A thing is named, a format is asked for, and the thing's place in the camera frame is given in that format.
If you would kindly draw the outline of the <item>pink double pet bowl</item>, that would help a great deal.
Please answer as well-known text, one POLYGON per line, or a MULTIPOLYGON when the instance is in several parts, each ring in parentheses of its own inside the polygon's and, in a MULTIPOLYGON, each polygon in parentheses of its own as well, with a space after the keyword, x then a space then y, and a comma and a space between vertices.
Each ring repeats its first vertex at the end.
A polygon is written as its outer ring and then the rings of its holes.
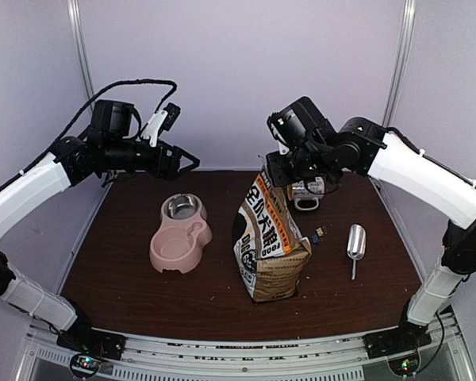
POLYGON ((160 209, 160 227, 150 242, 150 261, 158 272, 179 271, 186 274, 199 265, 203 248, 212 240, 213 234, 200 198, 198 212, 185 220, 173 220, 163 212, 167 200, 160 209))

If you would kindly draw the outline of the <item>dog food bag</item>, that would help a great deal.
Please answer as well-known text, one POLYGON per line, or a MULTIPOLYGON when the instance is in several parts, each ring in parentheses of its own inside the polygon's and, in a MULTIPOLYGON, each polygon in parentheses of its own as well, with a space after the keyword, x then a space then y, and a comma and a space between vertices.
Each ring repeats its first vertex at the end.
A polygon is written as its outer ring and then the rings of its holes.
POLYGON ((267 163, 248 188, 232 225, 232 249, 244 286, 255 303, 293 297, 312 255, 267 163))

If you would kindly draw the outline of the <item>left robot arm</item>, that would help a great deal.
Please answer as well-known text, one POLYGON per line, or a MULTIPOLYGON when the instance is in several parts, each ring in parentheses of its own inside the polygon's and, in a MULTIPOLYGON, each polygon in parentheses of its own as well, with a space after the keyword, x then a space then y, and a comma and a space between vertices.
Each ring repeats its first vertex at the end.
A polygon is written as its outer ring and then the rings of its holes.
MULTIPOLYGON (((97 101, 84 137, 64 137, 54 143, 38 164, 0 190, 0 240, 38 206, 91 175, 145 171, 157 179, 176 180, 197 168, 195 156, 159 139, 180 112, 178 106, 169 103, 147 122, 139 122, 132 136, 131 121, 140 120, 135 106, 97 101)), ((97 333, 82 323, 84 314, 73 303, 25 277, 1 251, 0 300, 67 331, 67 339, 80 352, 91 352, 98 346, 97 333)))

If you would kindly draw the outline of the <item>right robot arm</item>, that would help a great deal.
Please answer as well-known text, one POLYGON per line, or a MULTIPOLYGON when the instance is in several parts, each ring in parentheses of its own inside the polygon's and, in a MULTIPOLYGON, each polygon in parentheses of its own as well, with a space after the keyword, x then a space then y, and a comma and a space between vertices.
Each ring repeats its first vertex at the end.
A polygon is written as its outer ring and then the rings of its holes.
POLYGON ((286 152, 267 154, 273 184, 285 187, 317 177, 337 184, 344 171, 394 185, 434 207, 448 219, 443 254, 410 299, 405 321, 391 344, 409 349, 463 279, 476 272, 476 180, 427 156, 398 129, 353 117, 335 131, 313 101, 303 96, 267 119, 286 152))

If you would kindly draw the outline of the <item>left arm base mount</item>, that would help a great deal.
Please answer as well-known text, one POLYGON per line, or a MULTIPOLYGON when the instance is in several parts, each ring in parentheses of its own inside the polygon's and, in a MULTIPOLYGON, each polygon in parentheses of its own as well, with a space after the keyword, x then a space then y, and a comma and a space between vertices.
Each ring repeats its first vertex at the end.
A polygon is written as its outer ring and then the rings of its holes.
POLYGON ((77 379, 88 380, 96 376, 111 360, 120 360, 125 337, 93 327, 91 319, 83 312, 76 313, 75 322, 67 329, 52 328, 56 343, 75 352, 69 359, 69 371, 77 379))

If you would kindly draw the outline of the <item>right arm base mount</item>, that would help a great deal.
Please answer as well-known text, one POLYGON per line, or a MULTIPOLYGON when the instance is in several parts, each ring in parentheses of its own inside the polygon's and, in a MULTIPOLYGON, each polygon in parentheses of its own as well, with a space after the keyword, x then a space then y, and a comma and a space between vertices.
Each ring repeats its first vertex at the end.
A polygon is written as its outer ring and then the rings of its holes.
POLYGON ((396 328, 368 333, 363 337, 369 360, 386 357, 390 370, 398 376, 414 376, 421 369, 420 348, 432 343, 428 327, 408 321, 407 306, 396 328))

